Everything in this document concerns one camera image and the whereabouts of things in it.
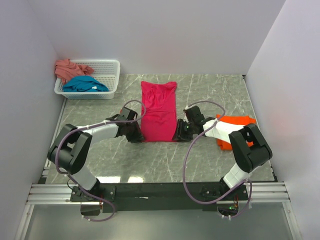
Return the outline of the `salmon pink t-shirt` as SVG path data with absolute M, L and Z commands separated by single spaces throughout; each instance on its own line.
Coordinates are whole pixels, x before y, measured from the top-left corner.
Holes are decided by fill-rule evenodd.
M 54 74 L 59 78 L 63 85 L 77 76 L 89 76 L 94 73 L 94 69 L 85 64 L 76 64 L 70 59 L 57 60 L 55 62 Z

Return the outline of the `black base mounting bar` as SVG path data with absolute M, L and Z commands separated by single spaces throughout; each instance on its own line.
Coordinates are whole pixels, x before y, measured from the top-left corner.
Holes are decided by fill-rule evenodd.
M 202 202 L 213 201 L 228 191 L 222 182 L 188 182 L 191 195 Z M 169 183 L 100 183 L 98 189 L 89 193 L 111 202 L 116 212 L 124 211 L 165 211 L 197 210 L 217 211 L 217 203 L 202 205 L 194 202 L 186 193 L 182 182 Z M 249 190 L 241 185 L 222 199 L 222 203 L 246 201 Z M 99 202 L 85 194 L 79 187 L 73 186 L 70 201 L 72 203 Z M 93 204 L 81 206 L 85 216 L 99 215 L 98 207 Z

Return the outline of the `magenta t-shirt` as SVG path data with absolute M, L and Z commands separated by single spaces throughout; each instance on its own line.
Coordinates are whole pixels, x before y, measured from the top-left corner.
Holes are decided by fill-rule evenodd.
M 141 83 L 141 101 L 144 107 L 140 129 L 145 142 L 172 142 L 177 126 L 177 83 Z

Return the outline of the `teal blue t-shirt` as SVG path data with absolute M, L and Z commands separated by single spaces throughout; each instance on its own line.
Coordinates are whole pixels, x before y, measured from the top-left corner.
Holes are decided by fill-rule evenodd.
M 109 88 L 87 75 L 76 76 L 63 85 L 64 92 L 84 93 L 84 92 L 109 92 Z

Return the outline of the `white plastic basket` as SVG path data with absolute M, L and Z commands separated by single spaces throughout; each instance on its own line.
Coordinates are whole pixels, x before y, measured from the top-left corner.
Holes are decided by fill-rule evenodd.
M 76 65 L 86 65 L 93 69 L 90 74 L 95 80 L 108 88 L 108 91 L 70 92 L 63 90 L 63 81 L 57 77 L 54 92 L 70 100 L 111 100 L 114 98 L 120 78 L 120 62 L 109 59 L 71 60 Z

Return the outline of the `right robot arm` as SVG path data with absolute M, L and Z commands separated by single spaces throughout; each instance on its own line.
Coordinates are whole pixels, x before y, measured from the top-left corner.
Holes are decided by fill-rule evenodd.
M 183 160 L 182 183 L 187 195 L 195 202 L 186 182 L 187 159 L 192 146 L 200 137 L 214 138 L 231 145 L 235 164 L 219 181 L 220 199 L 230 200 L 237 187 L 249 180 L 252 173 L 273 157 L 273 152 L 255 123 L 232 124 L 222 121 L 222 115 L 205 117 L 196 105 L 187 106 L 185 117 L 178 119 L 174 142 L 191 142 Z

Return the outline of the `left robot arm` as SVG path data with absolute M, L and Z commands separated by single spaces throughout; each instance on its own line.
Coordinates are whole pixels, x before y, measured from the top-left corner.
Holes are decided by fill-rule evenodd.
M 94 201 L 103 195 L 103 190 L 100 181 L 85 166 L 90 147 L 122 136 L 130 143 L 141 143 L 144 137 L 138 120 L 138 113 L 124 106 L 119 114 L 93 125 L 66 124 L 49 148 L 47 159 L 83 188 L 82 195 L 88 201 Z

